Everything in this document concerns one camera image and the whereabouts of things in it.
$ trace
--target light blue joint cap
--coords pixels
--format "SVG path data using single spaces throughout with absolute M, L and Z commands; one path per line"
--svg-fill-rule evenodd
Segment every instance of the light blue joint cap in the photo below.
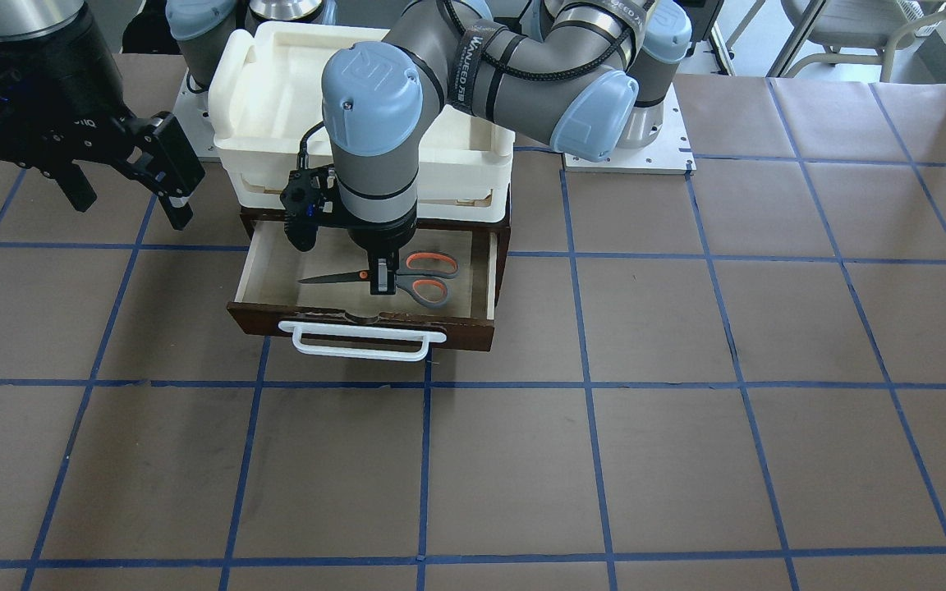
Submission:
M 528 31 L 528 36 L 532 38 L 532 41 L 542 42 L 542 30 L 540 25 L 540 19 L 542 18 L 542 0 L 532 0 L 532 10 L 530 10 L 532 15 L 530 18 L 530 30 Z
M 421 117 L 421 82 L 411 58 L 390 44 L 361 41 L 327 60 L 324 125 L 331 140 L 356 156 L 397 149 Z
M 684 59 L 690 44 L 691 20 L 684 8 L 673 0 L 657 0 L 641 50 L 661 62 L 677 63 Z
M 176 41 L 191 41 L 225 20 L 236 0 L 168 0 L 166 21 Z
M 316 17 L 316 24 L 334 24 L 338 22 L 338 5 L 334 0 L 326 0 L 323 4 L 324 11 Z
M 494 16 L 491 16 L 491 8 L 488 8 L 488 3 L 485 0 L 455 0 L 462 4 L 466 4 L 467 7 L 473 8 L 476 11 L 476 14 L 480 15 L 481 19 L 492 20 Z
M 605 72 L 567 106 L 549 147 L 591 162 L 604 160 L 615 149 L 636 100 L 636 80 L 619 70 Z

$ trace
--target drawer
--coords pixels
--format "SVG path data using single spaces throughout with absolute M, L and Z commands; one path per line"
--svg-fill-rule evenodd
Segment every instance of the drawer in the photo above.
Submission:
M 304 277 L 365 269 L 367 254 L 335 228 L 320 228 L 315 248 L 300 252 L 287 241 L 282 222 L 259 220 L 228 311 L 244 332 L 290 337 L 297 349 L 312 355 L 420 360 L 430 346 L 489 350 L 495 333 L 497 233 L 423 228 L 402 254 L 413 250 L 447 252 L 461 265 L 459 276 L 446 281 L 450 300 L 443 308 L 420 306 L 405 291 L 371 295 L 365 283 L 301 285 Z

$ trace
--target black cable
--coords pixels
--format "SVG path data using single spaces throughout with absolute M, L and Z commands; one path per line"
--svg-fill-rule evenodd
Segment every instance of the black cable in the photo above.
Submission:
M 194 78 L 192 78 L 191 72 L 185 72 L 185 86 L 188 86 L 189 93 L 192 93 L 192 94 L 206 93 L 208 89 L 192 89 L 192 81 L 194 81 Z
M 601 53 L 597 59 L 587 62 L 585 64 L 568 68 L 565 71 L 550 71 L 550 72 L 538 72 L 538 71 L 523 71 L 517 70 L 517 68 L 510 66 L 508 64 L 503 64 L 499 60 L 496 60 L 495 57 L 489 55 L 489 53 L 484 52 L 481 59 L 483 59 L 488 64 L 495 67 L 496 70 L 500 70 L 503 74 L 508 74 L 514 78 L 519 78 L 522 80 L 530 80 L 533 82 L 560 82 L 563 80 L 570 80 L 573 78 L 581 77 L 584 74 L 589 74 L 589 72 L 596 70 L 598 66 L 608 60 L 612 56 L 612 53 L 615 53 L 619 49 L 619 45 L 623 41 L 626 41 L 630 37 L 630 30 L 626 29 L 620 34 L 607 49 L 604 50 L 604 53 Z
M 443 0 L 444 10 L 447 10 L 449 18 L 451 18 L 451 23 L 455 26 L 455 30 L 458 31 L 459 36 L 466 34 L 466 27 L 462 26 L 462 19 L 458 18 L 458 12 L 455 11 L 454 4 L 452 0 Z M 501 71 L 503 74 L 508 74 L 514 78 L 519 78 L 522 80 L 530 80 L 533 82 L 562 82 L 563 80 L 570 80 L 573 78 L 578 78 L 584 74 L 589 74 L 590 71 L 593 71 L 599 65 L 604 63 L 605 60 L 608 60 L 612 56 L 612 53 L 615 53 L 619 49 L 619 45 L 623 41 L 626 41 L 630 38 L 631 30 L 630 27 L 624 27 L 622 34 L 615 41 L 604 50 L 604 53 L 601 53 L 597 59 L 587 62 L 585 64 L 568 68 L 565 71 L 523 71 L 517 70 L 517 68 L 510 66 L 508 64 L 503 64 L 495 57 L 491 56 L 491 53 L 488 53 L 487 46 L 484 46 L 484 53 L 481 53 L 480 59 L 484 60 L 495 70 Z
M 309 166 L 309 138 L 315 134 L 316 131 L 323 130 L 324 123 L 316 123 L 312 127 L 309 127 L 309 130 L 301 136 L 301 142 L 297 145 L 297 168 L 299 171 L 304 171 L 305 168 Z
M 525 18 L 525 12 L 527 12 L 528 8 L 532 7 L 532 3 L 536 1 L 537 0 L 528 0 L 528 3 L 525 4 L 525 7 L 523 7 L 523 10 L 521 10 L 521 14 L 517 15 L 517 22 L 521 22 L 521 19 Z

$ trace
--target white plastic bin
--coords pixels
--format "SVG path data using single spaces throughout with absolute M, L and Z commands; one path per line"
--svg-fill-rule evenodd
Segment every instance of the white plastic bin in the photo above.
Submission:
M 320 72 L 341 48 L 386 31 L 269 22 L 228 40 L 210 87 L 214 146 L 240 205 L 282 209 L 301 136 L 322 119 Z M 494 223 L 506 214 L 513 131 L 444 108 L 420 146 L 418 216 Z M 309 141 L 309 163 L 331 162 L 327 132 Z

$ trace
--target floor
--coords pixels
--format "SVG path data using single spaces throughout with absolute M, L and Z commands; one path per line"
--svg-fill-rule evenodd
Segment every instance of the floor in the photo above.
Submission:
M 677 90 L 693 176 L 522 142 L 493 351 L 423 364 L 241 333 L 221 169 L 174 232 L 0 163 L 0 589 L 946 590 L 946 89 Z

